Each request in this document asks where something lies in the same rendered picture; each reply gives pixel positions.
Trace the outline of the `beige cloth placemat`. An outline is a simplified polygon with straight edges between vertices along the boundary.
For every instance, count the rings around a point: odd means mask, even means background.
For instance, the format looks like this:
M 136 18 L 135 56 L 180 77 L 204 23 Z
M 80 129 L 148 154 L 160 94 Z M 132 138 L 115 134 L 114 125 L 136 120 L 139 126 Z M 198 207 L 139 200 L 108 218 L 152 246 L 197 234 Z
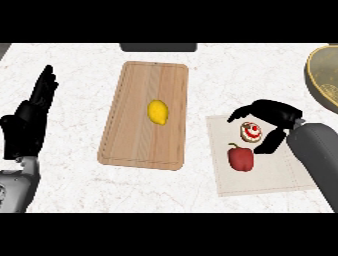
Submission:
M 250 172 L 236 171 L 230 167 L 228 151 L 232 143 L 251 150 L 261 144 L 261 141 L 250 143 L 242 140 L 242 123 L 256 123 L 263 135 L 267 135 L 276 126 L 254 116 L 236 119 L 232 123 L 228 119 L 228 115 L 207 118 L 219 195 L 239 196 L 316 189 L 318 185 L 287 142 L 282 142 L 273 154 L 254 156 L 254 168 Z

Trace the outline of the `olive bowl with yellow rim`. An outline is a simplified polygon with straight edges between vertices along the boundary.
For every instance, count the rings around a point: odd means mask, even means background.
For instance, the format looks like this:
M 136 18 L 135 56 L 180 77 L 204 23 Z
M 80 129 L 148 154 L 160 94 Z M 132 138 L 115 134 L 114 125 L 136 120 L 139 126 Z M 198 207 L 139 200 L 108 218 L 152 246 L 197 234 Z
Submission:
M 310 53 L 304 78 L 315 100 L 338 114 L 338 45 L 324 46 Z

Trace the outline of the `wooden cutting board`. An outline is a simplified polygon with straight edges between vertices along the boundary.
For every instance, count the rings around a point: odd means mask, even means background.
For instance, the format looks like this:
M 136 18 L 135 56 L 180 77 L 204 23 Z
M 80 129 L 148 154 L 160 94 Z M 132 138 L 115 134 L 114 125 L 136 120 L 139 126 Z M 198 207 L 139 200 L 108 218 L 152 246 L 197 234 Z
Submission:
M 183 167 L 188 80 L 185 64 L 124 64 L 98 151 L 102 164 L 163 170 Z M 148 117 L 154 100 L 168 106 L 164 125 Z

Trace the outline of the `yellow lemon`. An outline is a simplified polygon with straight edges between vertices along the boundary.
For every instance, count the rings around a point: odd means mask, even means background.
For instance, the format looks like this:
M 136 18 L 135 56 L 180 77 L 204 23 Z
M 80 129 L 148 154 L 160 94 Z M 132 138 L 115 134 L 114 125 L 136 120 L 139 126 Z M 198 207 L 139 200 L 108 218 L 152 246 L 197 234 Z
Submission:
M 166 125 L 168 120 L 168 106 L 161 100 L 154 100 L 148 105 L 148 116 L 158 125 Z

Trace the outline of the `red bell pepper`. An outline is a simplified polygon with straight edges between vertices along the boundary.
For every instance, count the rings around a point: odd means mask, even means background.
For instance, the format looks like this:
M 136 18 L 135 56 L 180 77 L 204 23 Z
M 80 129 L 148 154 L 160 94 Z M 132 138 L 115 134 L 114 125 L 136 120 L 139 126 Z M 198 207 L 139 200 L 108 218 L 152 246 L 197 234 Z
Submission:
M 232 148 L 228 151 L 229 164 L 236 171 L 250 172 L 254 168 L 254 152 L 250 148 L 230 143 Z

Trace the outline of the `white frosted cupcake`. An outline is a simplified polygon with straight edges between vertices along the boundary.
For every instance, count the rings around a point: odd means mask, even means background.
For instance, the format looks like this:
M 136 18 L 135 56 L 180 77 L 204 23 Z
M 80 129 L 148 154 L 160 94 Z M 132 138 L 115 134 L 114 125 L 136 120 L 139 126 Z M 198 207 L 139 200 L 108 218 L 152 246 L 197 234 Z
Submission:
M 244 122 L 241 125 L 241 137 L 245 142 L 257 143 L 263 138 L 261 127 L 254 122 Z

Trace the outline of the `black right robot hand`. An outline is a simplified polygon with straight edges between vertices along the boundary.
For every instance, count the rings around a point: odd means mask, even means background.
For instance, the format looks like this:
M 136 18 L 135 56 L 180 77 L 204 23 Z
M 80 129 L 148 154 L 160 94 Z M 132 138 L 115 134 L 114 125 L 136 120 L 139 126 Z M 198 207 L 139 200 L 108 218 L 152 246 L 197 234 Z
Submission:
M 303 111 L 282 102 L 260 99 L 233 111 L 228 122 L 245 118 L 248 115 L 276 126 L 254 149 L 256 154 L 273 154 L 285 140 L 285 130 L 293 130 L 297 121 L 303 119 Z

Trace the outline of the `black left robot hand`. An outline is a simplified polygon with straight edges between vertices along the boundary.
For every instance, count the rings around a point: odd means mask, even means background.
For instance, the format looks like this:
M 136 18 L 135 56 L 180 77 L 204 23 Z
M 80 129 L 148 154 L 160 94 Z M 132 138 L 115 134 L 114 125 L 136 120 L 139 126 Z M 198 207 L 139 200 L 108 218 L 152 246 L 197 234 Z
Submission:
M 16 160 L 25 156 L 37 157 L 40 154 L 58 86 L 53 66 L 47 65 L 37 79 L 31 98 L 22 101 L 12 115 L 0 118 L 6 160 Z

